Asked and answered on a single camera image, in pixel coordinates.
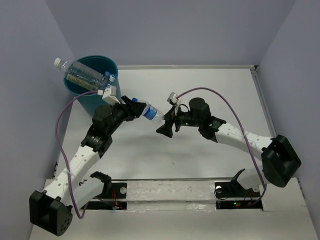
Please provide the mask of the blue cap Pepsi bottle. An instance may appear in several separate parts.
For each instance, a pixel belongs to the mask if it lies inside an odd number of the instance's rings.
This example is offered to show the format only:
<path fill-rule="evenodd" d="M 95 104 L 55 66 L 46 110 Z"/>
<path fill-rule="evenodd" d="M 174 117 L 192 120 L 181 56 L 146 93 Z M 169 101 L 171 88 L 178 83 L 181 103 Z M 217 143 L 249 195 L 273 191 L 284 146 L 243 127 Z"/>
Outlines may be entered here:
<path fill-rule="evenodd" d="M 146 107 L 144 108 L 142 115 L 150 122 L 158 125 L 161 124 L 164 120 L 164 114 L 155 108 L 153 105 L 151 105 L 149 102 L 144 100 L 138 100 L 137 98 L 132 98 L 133 102 L 139 102 L 146 104 Z"/>

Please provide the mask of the large clear square bottle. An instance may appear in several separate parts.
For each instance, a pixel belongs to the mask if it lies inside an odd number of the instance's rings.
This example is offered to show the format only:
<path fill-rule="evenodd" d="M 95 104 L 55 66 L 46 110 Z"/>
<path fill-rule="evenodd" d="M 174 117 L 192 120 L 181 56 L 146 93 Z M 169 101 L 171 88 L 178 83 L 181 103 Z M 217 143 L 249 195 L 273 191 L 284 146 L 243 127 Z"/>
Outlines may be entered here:
<path fill-rule="evenodd" d="M 79 61 L 56 58 L 53 65 L 60 70 L 66 80 L 86 90 L 104 90 L 108 85 L 108 75 L 101 74 Z"/>

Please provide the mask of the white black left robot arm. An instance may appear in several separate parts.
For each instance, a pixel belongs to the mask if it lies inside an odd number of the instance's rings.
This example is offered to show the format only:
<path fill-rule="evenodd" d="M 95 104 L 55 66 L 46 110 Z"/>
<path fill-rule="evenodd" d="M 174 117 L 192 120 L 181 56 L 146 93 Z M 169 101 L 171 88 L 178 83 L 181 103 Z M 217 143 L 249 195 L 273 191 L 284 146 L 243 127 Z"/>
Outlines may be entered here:
<path fill-rule="evenodd" d="M 29 217 L 33 225 L 59 237 L 69 228 L 74 215 L 79 219 L 84 217 L 91 199 L 110 194 L 110 176 L 96 171 L 87 180 L 84 177 L 107 152 L 118 127 L 139 118 L 147 106 L 126 96 L 121 99 L 112 106 L 101 105 L 95 110 L 92 125 L 74 157 L 65 161 L 65 169 L 42 191 L 31 194 Z"/>

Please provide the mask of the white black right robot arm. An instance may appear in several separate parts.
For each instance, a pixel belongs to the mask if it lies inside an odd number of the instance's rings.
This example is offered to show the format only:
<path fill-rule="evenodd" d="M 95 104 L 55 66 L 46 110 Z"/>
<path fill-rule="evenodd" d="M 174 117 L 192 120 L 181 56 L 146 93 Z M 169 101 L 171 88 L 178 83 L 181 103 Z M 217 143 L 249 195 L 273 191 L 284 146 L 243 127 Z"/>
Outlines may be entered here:
<path fill-rule="evenodd" d="M 241 169 L 232 178 L 230 190 L 235 196 L 242 196 L 256 186 L 272 184 L 284 188 L 302 165 L 300 158 L 289 140 L 278 134 L 276 137 L 260 136 L 229 124 L 211 114 L 209 105 L 203 98 L 192 98 L 189 111 L 182 111 L 175 104 L 164 115 L 164 124 L 156 132 L 172 138 L 174 130 L 181 127 L 197 127 L 207 140 L 228 145 L 248 153 L 254 161 L 252 169 Z"/>

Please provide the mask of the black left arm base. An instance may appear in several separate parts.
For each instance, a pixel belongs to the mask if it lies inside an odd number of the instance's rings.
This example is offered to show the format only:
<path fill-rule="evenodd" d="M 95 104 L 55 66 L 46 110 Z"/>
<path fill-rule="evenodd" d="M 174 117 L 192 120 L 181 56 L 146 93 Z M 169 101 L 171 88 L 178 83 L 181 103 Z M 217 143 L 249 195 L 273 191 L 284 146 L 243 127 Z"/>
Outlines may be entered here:
<path fill-rule="evenodd" d="M 89 201 L 86 210 L 126 210 L 127 183 L 115 182 L 102 172 L 96 171 L 89 178 L 98 179 L 103 183 L 101 194 Z"/>

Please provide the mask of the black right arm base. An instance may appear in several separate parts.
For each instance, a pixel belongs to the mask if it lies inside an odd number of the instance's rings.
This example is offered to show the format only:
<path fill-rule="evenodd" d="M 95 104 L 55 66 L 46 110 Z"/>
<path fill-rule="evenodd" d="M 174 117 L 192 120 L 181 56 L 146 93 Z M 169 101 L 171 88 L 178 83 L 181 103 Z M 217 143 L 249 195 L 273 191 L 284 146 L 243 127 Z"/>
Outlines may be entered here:
<path fill-rule="evenodd" d="M 245 169 L 241 169 L 230 181 L 214 183 L 214 196 L 217 210 L 259 209 L 263 210 L 260 189 L 254 186 L 243 188 L 238 178 Z"/>

